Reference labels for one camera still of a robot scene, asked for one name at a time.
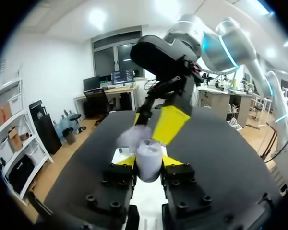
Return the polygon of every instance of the office chair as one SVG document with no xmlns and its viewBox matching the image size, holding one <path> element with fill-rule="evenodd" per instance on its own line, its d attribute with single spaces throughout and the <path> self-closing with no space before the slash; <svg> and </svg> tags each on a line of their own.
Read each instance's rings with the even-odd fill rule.
<svg viewBox="0 0 288 230">
<path fill-rule="evenodd" d="M 92 89 L 84 92 L 84 94 L 94 112 L 96 114 L 103 114 L 103 117 L 95 122 L 97 126 L 109 115 L 114 106 L 108 101 L 104 89 Z"/>
</svg>

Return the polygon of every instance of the computer monitor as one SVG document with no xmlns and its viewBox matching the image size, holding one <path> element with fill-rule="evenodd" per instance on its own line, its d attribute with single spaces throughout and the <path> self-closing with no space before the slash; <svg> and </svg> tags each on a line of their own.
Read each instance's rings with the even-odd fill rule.
<svg viewBox="0 0 288 230">
<path fill-rule="evenodd" d="M 133 82 L 133 70 L 126 69 L 111 73 L 112 85 L 125 84 Z"/>
<path fill-rule="evenodd" d="M 87 78 L 83 80 L 83 91 L 88 91 L 92 89 L 100 88 L 100 78 L 99 76 Z"/>
</svg>

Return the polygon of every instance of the black bag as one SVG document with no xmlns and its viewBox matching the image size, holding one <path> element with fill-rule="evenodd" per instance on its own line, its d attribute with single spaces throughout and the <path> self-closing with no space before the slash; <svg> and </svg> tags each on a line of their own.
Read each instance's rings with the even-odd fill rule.
<svg viewBox="0 0 288 230">
<path fill-rule="evenodd" d="M 24 157 L 22 157 L 12 168 L 9 174 L 9 181 L 17 193 L 21 192 L 33 169 L 34 164 L 26 155 L 24 155 Z"/>
</svg>

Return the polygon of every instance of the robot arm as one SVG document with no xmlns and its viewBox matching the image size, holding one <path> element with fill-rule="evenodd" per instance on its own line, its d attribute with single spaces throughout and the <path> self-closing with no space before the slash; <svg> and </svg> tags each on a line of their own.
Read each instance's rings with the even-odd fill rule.
<svg viewBox="0 0 288 230">
<path fill-rule="evenodd" d="M 178 67 L 179 59 L 182 57 L 189 62 L 189 66 L 186 68 L 189 73 Z M 278 146 L 281 148 L 288 140 L 288 108 L 283 99 L 280 84 L 275 73 L 269 72 L 267 76 L 264 75 L 256 59 L 256 50 L 251 41 L 232 18 L 226 18 L 217 26 L 216 31 L 212 31 L 198 17 L 184 15 L 173 25 L 163 40 L 150 35 L 145 36 L 138 41 L 131 52 L 132 60 L 155 74 L 156 80 L 160 81 L 160 84 L 164 84 L 176 76 L 185 82 L 185 79 L 189 79 L 190 73 L 195 73 L 194 67 L 199 73 L 201 68 L 196 65 L 196 62 L 200 57 L 212 72 L 218 74 L 222 74 L 221 71 L 245 65 L 253 77 L 259 95 L 262 98 L 273 100 L 273 113 L 278 126 Z M 196 79 L 195 83 L 201 82 L 199 75 L 194 79 Z M 166 102 L 153 139 L 169 144 L 188 120 L 191 110 L 187 107 L 194 81 L 188 82 L 192 87 L 180 85 L 178 90 L 174 90 L 173 98 L 179 98 L 179 100 L 174 100 L 175 103 L 173 101 Z M 138 110 L 137 118 L 143 117 L 141 113 L 144 109 L 151 108 L 152 98 L 162 98 L 160 95 L 151 96 L 152 91 L 158 87 L 159 85 L 156 85 L 148 92 L 144 106 Z M 183 97 L 179 95 L 179 90 L 184 92 Z M 147 121 L 148 119 L 143 123 L 140 119 L 135 124 L 146 124 Z"/>
</svg>

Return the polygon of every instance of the table leg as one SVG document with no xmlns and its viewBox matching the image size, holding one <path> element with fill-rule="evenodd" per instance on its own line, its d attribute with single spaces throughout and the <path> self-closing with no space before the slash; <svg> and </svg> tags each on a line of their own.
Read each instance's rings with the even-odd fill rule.
<svg viewBox="0 0 288 230">
<path fill-rule="evenodd" d="M 134 102 L 134 93 L 133 93 L 133 91 L 130 92 L 130 96 L 131 96 L 132 110 L 135 110 L 135 102 Z"/>
</svg>

